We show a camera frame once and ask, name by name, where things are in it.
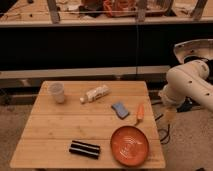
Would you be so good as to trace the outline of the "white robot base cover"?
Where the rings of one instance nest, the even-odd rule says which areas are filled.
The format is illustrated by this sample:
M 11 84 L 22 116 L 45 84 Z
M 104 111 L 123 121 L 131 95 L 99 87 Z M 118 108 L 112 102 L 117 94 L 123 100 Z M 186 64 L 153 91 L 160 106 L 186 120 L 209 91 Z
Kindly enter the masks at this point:
M 213 60 L 213 39 L 195 39 L 174 45 L 174 55 L 180 64 L 189 57 Z

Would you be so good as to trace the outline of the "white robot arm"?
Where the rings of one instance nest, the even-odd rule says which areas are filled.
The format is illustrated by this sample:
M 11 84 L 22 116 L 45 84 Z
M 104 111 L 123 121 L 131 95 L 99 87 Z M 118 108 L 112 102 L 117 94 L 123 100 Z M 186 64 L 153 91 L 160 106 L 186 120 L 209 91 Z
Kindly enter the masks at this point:
M 177 108 L 187 97 L 213 112 L 213 85 L 206 81 L 209 74 L 210 68 L 202 60 L 193 60 L 168 70 L 167 84 L 159 92 L 167 123 L 172 121 Z

